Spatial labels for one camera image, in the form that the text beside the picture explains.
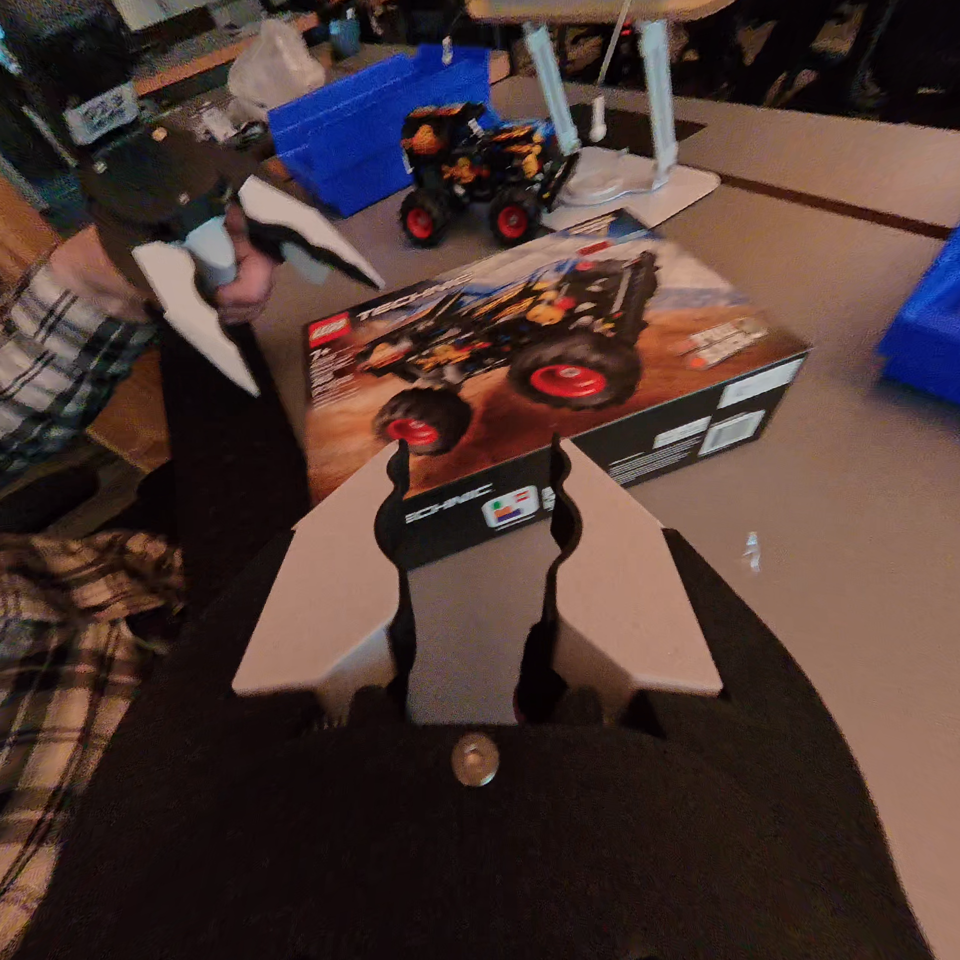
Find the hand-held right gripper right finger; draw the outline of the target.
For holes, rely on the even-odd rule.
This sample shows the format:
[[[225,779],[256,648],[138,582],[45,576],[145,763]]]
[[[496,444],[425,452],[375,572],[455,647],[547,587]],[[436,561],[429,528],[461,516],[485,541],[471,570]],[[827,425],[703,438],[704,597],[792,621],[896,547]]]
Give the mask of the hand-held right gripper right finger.
[[[558,555],[524,645],[518,719],[546,722],[579,689],[595,694],[609,721],[647,691],[718,697],[723,680],[662,523],[557,435],[549,481]]]

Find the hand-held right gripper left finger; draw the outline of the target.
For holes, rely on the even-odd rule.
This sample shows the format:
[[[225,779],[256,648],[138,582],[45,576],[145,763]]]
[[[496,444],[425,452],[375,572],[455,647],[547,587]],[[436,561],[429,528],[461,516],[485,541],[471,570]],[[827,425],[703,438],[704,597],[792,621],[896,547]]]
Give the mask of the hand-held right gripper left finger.
[[[398,674],[389,631],[402,611],[392,525],[405,527],[409,446],[389,442],[294,524],[231,682],[242,698],[307,692],[334,725],[358,690]]]

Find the grey desk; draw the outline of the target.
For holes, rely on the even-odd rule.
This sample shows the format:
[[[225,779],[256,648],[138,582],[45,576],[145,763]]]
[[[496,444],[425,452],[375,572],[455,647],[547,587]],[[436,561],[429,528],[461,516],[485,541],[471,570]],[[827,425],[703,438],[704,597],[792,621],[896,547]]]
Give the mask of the grey desk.
[[[958,225],[958,133],[696,99],[676,114],[704,125],[681,163],[723,183],[662,232],[813,349],[759,440],[630,493],[819,690],[932,950],[958,958],[958,411],[881,382],[875,353]]]

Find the crumpled white plastic bag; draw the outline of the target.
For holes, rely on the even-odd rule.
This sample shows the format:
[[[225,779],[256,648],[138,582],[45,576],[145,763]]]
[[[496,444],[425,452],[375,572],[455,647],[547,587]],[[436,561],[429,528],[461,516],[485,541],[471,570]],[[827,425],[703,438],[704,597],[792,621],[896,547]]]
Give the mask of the crumpled white plastic bag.
[[[327,72],[291,22],[267,19],[251,45],[235,59],[226,86],[248,119],[268,114],[322,88]]]

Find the blue bin with white sticker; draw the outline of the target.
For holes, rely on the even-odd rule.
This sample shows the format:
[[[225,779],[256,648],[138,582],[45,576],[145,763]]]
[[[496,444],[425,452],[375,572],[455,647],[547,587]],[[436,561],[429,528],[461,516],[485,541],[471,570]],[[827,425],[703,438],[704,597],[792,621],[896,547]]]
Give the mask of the blue bin with white sticker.
[[[414,109],[491,102],[494,51],[440,45],[388,56],[268,113],[276,156],[302,189],[342,217],[413,185],[402,125]]]

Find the black orange toy monster truck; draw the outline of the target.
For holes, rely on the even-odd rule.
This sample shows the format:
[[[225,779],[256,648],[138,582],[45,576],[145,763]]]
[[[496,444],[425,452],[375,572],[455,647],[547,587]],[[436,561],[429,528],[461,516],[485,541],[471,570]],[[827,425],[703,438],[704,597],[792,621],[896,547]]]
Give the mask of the black orange toy monster truck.
[[[533,240],[577,168],[581,145],[563,145],[553,122],[494,122],[481,102],[429,104],[407,113],[400,149],[413,188],[399,224],[420,248],[438,246],[456,217],[486,207],[502,247]]]

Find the blue plastic bin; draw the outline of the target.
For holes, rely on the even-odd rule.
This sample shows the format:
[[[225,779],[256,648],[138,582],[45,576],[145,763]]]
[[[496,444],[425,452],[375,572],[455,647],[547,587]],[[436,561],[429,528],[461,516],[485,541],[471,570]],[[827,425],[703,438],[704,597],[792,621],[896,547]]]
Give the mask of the blue plastic bin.
[[[882,378],[959,405],[959,229],[955,228],[877,346]]]

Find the instruction booklet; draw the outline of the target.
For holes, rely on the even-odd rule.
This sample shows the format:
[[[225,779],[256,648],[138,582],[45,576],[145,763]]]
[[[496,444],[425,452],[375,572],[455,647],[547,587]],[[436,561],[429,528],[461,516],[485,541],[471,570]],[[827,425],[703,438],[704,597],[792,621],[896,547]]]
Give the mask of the instruction booklet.
[[[551,225],[549,230],[585,244],[607,242],[616,246],[638,240],[662,239],[657,230],[642,223],[625,208],[597,213],[567,225]]]

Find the person's left hand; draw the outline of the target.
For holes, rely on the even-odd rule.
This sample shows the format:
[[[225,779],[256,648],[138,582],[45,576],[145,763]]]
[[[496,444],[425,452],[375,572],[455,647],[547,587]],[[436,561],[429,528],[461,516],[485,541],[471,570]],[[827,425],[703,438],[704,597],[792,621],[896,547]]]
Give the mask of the person's left hand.
[[[213,302],[223,326],[251,324],[268,305],[280,264],[252,243],[245,214],[234,202],[225,210],[224,228],[234,248],[237,273],[234,282],[216,290]],[[107,316],[148,321],[146,294],[116,269],[94,226],[61,243],[47,265],[59,284]]]

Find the black cardboard toy box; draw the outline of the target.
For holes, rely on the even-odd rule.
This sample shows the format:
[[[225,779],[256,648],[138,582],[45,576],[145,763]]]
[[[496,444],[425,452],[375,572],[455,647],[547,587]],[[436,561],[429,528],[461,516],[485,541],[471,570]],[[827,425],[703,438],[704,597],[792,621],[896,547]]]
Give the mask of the black cardboard toy box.
[[[413,569],[547,520],[556,435],[623,488],[755,441],[810,354],[674,242],[553,232],[304,338],[313,505],[405,441]]]

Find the person's left forearm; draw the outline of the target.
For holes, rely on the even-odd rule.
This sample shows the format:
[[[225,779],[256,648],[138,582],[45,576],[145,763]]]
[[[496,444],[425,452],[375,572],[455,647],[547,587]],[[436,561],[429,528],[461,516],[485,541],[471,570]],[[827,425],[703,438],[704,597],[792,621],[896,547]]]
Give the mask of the person's left forearm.
[[[115,318],[42,259],[2,298],[1,485],[63,452],[154,344],[151,322]]]

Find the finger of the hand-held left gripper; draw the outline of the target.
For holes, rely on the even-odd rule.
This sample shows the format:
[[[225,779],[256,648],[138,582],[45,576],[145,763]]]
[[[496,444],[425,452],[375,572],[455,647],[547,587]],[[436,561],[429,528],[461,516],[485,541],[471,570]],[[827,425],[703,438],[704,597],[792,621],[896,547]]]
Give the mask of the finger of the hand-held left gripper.
[[[131,255],[170,327],[237,387],[258,397],[246,360],[198,289],[197,265],[188,249],[151,242],[134,247]]]
[[[293,267],[307,282],[323,285],[337,273],[380,291],[385,281],[374,265],[314,206],[257,175],[237,194],[250,242]]]

